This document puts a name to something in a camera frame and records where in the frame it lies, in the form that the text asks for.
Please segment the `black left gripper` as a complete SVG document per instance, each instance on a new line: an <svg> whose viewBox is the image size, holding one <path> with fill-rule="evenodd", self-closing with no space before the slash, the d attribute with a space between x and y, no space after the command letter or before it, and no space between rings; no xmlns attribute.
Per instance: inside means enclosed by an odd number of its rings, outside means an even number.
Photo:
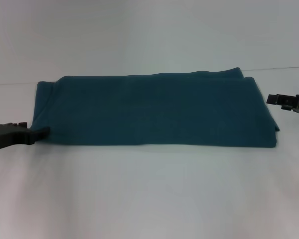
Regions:
<svg viewBox="0 0 299 239"><path fill-rule="evenodd" d="M0 124L0 149L17 144L33 145L49 134L50 127L30 131L27 122Z"/></svg>

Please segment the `teal blue t-shirt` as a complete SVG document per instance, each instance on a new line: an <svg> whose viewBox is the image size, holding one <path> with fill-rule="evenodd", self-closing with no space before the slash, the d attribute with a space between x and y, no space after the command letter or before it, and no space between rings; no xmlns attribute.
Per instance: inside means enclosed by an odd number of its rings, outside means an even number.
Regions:
<svg viewBox="0 0 299 239"><path fill-rule="evenodd" d="M221 72L65 76L37 84L32 130L66 145L274 148L277 124L251 77Z"/></svg>

